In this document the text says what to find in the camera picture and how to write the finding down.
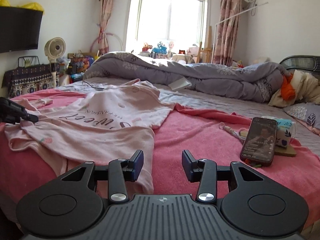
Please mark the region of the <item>light pink pajama garment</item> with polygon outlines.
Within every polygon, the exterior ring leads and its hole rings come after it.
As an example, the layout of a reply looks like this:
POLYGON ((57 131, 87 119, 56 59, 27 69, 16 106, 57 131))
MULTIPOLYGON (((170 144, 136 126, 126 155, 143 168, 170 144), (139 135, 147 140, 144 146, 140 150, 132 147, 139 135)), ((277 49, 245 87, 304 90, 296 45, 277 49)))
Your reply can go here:
POLYGON ((159 95, 151 83, 133 80, 88 93, 64 107, 39 108, 35 102, 22 101, 38 121, 6 125, 4 134, 11 150, 31 148, 56 175, 85 161, 107 165, 142 150, 143 168, 137 185, 131 186, 129 192, 153 193, 154 130, 174 109, 159 95))

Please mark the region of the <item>patterned cloth covered cabinet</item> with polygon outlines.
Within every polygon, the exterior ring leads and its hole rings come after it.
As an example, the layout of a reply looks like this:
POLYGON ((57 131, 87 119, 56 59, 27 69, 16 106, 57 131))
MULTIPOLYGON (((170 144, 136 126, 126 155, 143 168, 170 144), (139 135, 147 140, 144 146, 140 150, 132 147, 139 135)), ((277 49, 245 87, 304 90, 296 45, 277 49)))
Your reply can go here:
POLYGON ((59 85, 59 72, 57 63, 17 67, 4 73, 1 88, 9 98, 54 88, 59 85))

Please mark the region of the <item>smartphone in dark red case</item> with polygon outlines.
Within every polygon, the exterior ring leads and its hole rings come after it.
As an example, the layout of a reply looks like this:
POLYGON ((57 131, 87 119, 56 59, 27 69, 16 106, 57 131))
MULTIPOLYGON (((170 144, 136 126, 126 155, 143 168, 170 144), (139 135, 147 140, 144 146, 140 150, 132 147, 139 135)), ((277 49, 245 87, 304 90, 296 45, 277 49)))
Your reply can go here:
POLYGON ((276 120, 253 118, 240 152, 240 159, 251 165, 270 166, 274 158, 276 133, 276 120))

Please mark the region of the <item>pink terry towel blanket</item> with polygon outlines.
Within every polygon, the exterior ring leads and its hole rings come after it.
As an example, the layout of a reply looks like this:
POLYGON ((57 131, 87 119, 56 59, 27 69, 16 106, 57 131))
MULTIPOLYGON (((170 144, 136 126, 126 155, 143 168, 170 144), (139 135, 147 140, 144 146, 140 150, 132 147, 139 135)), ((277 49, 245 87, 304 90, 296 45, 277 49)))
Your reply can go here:
MULTIPOLYGON (((176 106, 164 124, 155 131, 152 158, 152 183, 155 194, 195 194, 196 185, 189 183, 181 166, 182 150, 198 158, 213 159, 218 165, 239 160, 241 143, 219 128, 226 122, 233 129, 247 128, 249 120, 236 113, 198 110, 176 106)), ((295 157, 276 156, 269 167, 259 171, 300 194, 309 206, 306 225, 319 220, 319 137, 307 133, 310 143, 291 141, 295 157)), ((1 201, 8 216, 15 219, 15 205, 27 193, 55 179, 52 168, 32 149, 12 151, 1 135, 1 201)))

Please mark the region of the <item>lilac bed sheet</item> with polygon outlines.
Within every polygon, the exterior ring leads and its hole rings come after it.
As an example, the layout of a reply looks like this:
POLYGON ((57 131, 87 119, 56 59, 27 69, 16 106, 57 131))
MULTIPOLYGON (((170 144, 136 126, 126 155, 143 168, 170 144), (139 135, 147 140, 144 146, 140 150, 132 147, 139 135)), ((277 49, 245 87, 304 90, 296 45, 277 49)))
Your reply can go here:
MULTIPOLYGON (((127 80, 116 77, 93 77, 85 81, 78 81, 58 89, 68 92, 89 93, 96 92, 98 88, 107 88, 109 85, 122 85, 127 80)), ((194 90, 183 89, 173 92, 168 86, 154 85, 160 91, 159 98, 164 102, 179 103, 195 109, 217 109, 226 113, 236 113, 248 118, 255 116, 274 116, 283 119, 292 119, 281 108, 269 106, 266 103, 244 101, 238 99, 225 98, 221 96, 209 95, 194 90)), ((312 153, 320 154, 320 139, 315 133, 309 131, 299 122, 295 122, 293 137, 302 146, 308 147, 312 153)))

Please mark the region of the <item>white standing fan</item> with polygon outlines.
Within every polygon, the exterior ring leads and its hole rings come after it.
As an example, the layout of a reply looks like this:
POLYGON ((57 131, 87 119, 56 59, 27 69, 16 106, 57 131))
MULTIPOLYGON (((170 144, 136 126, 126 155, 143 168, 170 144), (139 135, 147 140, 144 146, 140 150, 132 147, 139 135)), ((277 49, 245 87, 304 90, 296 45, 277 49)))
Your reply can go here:
POLYGON ((66 51, 66 43, 63 38, 55 37, 50 39, 44 46, 44 54, 48 58, 50 72, 52 75, 53 88, 56 88, 57 66, 56 60, 64 55, 66 51))

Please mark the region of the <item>colourful toy box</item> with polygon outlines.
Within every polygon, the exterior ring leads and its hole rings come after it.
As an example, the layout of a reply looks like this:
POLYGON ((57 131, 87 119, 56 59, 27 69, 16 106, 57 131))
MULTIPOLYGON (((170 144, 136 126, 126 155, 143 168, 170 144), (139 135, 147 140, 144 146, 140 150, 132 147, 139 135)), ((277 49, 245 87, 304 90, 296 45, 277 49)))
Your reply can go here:
POLYGON ((67 68, 67 74, 79 74, 84 73, 93 64, 94 57, 83 56, 83 57, 73 57, 67 68))

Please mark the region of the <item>patterned tissue box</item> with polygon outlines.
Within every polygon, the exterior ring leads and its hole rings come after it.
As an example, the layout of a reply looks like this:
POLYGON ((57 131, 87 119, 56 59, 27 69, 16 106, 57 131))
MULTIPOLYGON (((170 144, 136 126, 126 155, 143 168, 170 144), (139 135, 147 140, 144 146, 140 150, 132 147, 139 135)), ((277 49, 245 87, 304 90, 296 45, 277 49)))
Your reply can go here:
POLYGON ((295 122, 289 119, 278 119, 276 132, 276 146, 287 148, 295 130, 295 122))

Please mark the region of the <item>white paper booklet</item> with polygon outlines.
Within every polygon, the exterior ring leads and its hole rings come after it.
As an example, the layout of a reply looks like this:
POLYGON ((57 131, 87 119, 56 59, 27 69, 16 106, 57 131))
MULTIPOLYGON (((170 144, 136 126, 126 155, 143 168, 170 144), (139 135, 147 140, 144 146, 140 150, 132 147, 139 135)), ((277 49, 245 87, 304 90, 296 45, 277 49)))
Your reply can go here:
POLYGON ((172 91, 179 91, 179 90, 191 87, 192 84, 185 77, 183 77, 179 80, 176 80, 176 81, 168 84, 168 86, 172 91))

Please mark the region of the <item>grey patterned duvet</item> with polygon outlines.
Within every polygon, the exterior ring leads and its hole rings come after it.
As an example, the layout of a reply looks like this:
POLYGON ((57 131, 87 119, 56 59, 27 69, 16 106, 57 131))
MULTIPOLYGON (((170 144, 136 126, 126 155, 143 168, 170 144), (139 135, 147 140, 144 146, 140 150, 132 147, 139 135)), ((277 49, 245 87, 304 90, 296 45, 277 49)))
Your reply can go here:
POLYGON ((172 60, 114 52, 99 57, 85 71, 83 78, 107 76, 140 79, 166 86, 185 78, 191 83, 191 90, 263 103, 281 88, 289 72, 275 62, 232 68, 213 63, 180 64, 172 60))

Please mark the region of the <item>yellow plastic bag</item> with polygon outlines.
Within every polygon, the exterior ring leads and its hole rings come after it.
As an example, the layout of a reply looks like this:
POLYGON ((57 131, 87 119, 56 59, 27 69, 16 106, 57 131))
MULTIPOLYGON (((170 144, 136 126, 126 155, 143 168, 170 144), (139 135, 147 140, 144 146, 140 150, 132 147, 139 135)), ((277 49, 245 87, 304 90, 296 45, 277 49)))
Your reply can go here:
MULTIPOLYGON (((0 6, 1 7, 12 7, 12 5, 9 2, 9 0, 0 0, 0 6)), ((22 6, 15 6, 15 7, 16 8, 23 8, 23 9, 30 9, 30 10, 37 10, 37 11, 44 12, 44 8, 42 7, 42 5, 40 5, 37 2, 31 2, 31 3, 24 4, 22 6)))

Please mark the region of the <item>orange cloth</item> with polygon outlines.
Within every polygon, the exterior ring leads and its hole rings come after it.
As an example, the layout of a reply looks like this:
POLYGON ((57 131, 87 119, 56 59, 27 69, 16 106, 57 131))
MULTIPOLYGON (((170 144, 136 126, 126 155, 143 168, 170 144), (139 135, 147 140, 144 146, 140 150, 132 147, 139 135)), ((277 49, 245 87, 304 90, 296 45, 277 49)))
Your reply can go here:
POLYGON ((285 101, 293 100, 296 96, 295 89, 291 85, 293 74, 283 76, 283 83, 280 89, 280 95, 285 101))

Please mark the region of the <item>wooden easel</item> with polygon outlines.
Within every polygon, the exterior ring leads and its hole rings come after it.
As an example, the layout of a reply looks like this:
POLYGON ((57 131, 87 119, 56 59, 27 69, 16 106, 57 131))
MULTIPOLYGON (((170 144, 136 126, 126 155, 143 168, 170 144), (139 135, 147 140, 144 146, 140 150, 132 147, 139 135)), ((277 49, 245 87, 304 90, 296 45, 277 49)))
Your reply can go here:
POLYGON ((202 41, 200 42, 196 63, 210 63, 212 52, 212 27, 209 26, 204 47, 202 46, 202 41))

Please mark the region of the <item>blue plush toy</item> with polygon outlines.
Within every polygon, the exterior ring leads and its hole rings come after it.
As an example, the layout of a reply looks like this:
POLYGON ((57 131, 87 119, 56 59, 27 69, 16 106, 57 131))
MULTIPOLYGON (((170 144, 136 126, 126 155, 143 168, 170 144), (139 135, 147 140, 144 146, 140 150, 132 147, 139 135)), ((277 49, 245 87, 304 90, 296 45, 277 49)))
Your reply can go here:
POLYGON ((152 49, 152 51, 156 54, 167 54, 167 47, 163 44, 163 42, 159 42, 157 46, 152 49))

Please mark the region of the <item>cream pillow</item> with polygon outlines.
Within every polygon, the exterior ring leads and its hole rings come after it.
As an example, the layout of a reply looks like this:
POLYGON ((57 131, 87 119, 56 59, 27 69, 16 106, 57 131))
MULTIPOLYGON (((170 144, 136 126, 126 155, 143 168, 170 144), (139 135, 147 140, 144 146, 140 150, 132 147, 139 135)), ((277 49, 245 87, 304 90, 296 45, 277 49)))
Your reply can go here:
POLYGON ((268 104, 279 108, 291 106, 297 102, 310 102, 319 105, 319 79, 312 74, 295 70, 293 72, 291 85, 296 92, 293 100, 285 101, 281 97, 279 89, 273 94, 268 104))

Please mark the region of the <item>black metal headboard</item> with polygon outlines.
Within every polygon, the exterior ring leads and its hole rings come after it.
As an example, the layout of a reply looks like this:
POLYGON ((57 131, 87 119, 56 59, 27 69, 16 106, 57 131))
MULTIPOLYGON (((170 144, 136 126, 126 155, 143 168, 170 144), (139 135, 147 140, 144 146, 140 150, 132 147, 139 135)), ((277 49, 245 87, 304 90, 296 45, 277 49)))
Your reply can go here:
POLYGON ((294 55, 281 60, 279 64, 287 70, 303 70, 307 72, 319 73, 319 56, 294 55))

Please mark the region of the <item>left pink floral curtain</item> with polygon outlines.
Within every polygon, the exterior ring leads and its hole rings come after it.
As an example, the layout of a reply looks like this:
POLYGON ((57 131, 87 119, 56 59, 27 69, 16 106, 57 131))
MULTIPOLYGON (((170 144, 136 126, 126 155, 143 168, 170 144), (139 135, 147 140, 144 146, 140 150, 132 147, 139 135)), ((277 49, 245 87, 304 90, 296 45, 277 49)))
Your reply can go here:
POLYGON ((106 28, 111 17, 113 1, 114 0, 100 0, 100 30, 98 35, 98 44, 101 54, 105 54, 109 51, 106 28))

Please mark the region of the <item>pink floral curtain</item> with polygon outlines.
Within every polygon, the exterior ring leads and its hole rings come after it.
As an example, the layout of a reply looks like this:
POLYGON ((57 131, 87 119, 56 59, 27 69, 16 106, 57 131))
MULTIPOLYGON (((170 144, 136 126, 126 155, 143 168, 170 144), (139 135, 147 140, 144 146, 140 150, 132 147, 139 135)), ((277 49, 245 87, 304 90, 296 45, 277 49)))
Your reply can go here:
POLYGON ((240 12, 242 12, 242 0, 221 0, 220 18, 216 25, 213 50, 213 62, 215 64, 232 65, 240 12))
POLYGON ((98 44, 101 54, 105 54, 109 51, 106 28, 111 17, 113 1, 114 0, 100 0, 100 30, 98 35, 98 44))

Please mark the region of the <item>right pink floral curtain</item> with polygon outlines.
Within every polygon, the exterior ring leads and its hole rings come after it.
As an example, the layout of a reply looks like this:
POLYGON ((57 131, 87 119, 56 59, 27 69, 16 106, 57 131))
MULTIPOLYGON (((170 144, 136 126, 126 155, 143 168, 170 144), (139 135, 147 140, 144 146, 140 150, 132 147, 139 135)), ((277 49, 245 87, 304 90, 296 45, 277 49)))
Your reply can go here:
POLYGON ((220 18, 216 25, 213 50, 213 62, 215 64, 232 65, 240 12, 242 12, 242 0, 221 0, 220 18))

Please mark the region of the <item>black wall television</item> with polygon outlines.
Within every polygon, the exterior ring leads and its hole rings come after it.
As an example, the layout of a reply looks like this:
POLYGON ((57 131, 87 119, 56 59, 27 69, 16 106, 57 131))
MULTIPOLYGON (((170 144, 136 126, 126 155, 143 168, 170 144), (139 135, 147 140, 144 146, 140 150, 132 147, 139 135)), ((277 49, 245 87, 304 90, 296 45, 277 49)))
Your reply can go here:
POLYGON ((1 7, 0 52, 37 49, 43 12, 1 7))

